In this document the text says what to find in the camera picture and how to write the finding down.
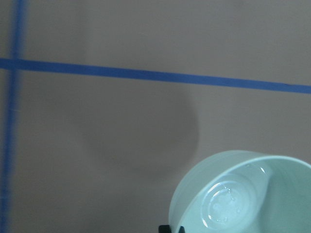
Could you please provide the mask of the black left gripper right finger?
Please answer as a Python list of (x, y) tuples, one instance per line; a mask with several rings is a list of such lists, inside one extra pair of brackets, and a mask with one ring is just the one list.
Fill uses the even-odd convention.
[(185, 233), (185, 229), (184, 229), (184, 227), (183, 227), (183, 226), (181, 226), (181, 227), (179, 228), (178, 233)]

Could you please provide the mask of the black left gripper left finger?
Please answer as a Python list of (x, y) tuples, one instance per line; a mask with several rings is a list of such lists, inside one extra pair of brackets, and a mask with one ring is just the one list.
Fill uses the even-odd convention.
[(158, 227), (158, 233), (171, 233), (170, 225), (160, 225)]

